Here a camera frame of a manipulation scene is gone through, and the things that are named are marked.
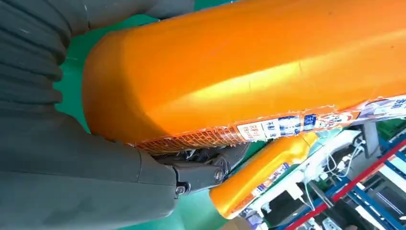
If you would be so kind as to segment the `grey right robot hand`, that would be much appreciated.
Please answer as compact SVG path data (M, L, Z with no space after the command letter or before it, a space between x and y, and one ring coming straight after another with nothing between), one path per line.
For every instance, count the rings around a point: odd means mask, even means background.
M178 197L219 185L249 144L197 161L86 132L55 105L71 40L133 15L167 19L192 0L3 0L0 3L0 227L110 230L169 216Z

